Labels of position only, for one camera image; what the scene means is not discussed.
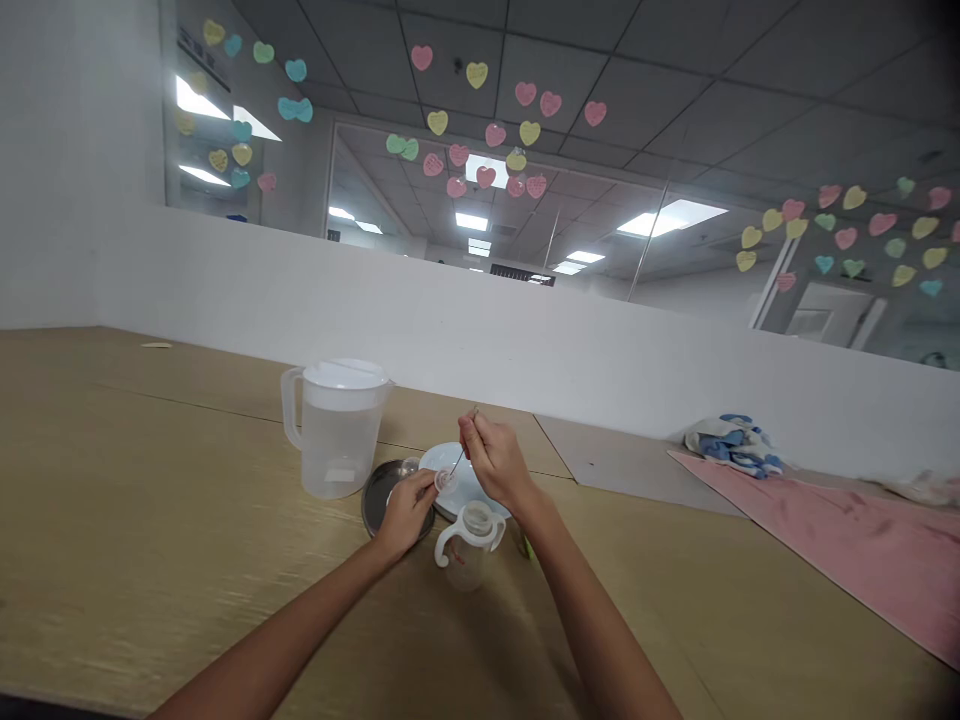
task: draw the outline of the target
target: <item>ceiling light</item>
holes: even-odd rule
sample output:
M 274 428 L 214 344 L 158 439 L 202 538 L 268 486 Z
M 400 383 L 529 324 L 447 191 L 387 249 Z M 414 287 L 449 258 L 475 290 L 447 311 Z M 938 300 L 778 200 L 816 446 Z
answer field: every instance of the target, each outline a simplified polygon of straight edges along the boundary
M 477 217 L 476 215 L 466 215 L 464 213 L 456 213 L 457 215 L 457 225 L 460 227 L 470 228 L 471 230 L 486 230 L 487 229 L 487 219 Z
M 490 167 L 497 171 L 497 176 L 493 179 L 493 187 L 498 187 L 501 190 L 507 187 L 507 164 L 503 160 L 485 158 L 483 155 L 469 155 L 467 157 L 467 181 L 476 182 L 477 169 L 482 167 Z
M 180 169 L 186 173 L 190 173 L 196 178 L 200 178 L 204 182 L 212 183 L 213 185 L 226 185 L 227 187 L 230 187 L 230 183 L 224 182 L 223 180 L 218 178 L 216 175 L 212 173 L 208 173 L 206 170 L 201 170 L 200 168 L 192 168 L 186 165 L 181 165 Z
M 562 263 L 557 265 L 554 270 L 558 273 L 563 273 L 564 275 L 576 275 L 578 272 L 583 270 L 586 265 L 581 265 L 580 263 L 572 263 L 569 260 L 564 260 Z
M 383 235 L 383 230 L 378 228 L 373 223 L 362 223 L 359 220 L 354 220 L 354 222 L 360 226 L 361 230 L 366 230 L 367 232 L 376 233 L 377 235 Z
M 567 260 L 579 260 L 580 262 L 596 262 L 597 260 L 603 260 L 606 255 L 597 255 L 596 253 L 588 253 L 583 250 L 577 250 L 575 253 L 570 253 L 567 255 Z

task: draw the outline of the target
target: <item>wooden table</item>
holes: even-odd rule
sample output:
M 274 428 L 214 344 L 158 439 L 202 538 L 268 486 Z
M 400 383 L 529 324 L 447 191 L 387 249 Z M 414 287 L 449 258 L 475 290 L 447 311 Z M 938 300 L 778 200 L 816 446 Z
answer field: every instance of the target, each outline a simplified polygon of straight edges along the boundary
M 131 717 L 366 541 L 359 495 L 300 487 L 277 363 L 102 328 L 0 333 L 0 692 Z M 397 388 L 377 462 L 471 403 Z M 688 718 L 902 718 L 952 671 L 742 518 L 576 485 L 532 416 L 534 477 Z M 445 523 L 357 605 L 282 718 L 575 717 L 535 562 L 459 594 Z

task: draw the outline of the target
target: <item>bottle handle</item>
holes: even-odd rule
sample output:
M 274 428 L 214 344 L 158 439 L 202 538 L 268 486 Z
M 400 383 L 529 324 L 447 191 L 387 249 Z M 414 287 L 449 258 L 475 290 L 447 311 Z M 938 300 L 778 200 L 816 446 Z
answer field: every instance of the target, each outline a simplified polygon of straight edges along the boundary
M 301 450 L 300 431 L 297 429 L 297 378 L 303 379 L 303 368 L 290 368 L 280 376 L 280 398 L 283 401 L 283 431 L 297 450 Z

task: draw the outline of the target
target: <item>pink fabric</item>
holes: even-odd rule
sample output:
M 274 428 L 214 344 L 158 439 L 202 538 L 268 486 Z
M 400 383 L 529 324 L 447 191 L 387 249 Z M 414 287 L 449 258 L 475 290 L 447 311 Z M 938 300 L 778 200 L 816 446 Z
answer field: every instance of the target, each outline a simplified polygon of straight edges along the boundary
M 960 515 L 670 452 L 820 572 L 960 670 Z

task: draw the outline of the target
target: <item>plastic pitcher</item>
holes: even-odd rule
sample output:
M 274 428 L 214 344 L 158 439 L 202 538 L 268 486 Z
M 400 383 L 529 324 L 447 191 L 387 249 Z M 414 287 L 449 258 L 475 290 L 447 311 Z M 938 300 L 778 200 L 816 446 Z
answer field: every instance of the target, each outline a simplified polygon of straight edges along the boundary
M 302 430 L 295 386 L 303 380 Z M 379 365 L 349 358 L 287 370 L 280 378 L 283 429 L 299 449 L 304 489 L 319 498 L 346 497 L 363 487 L 393 382 Z

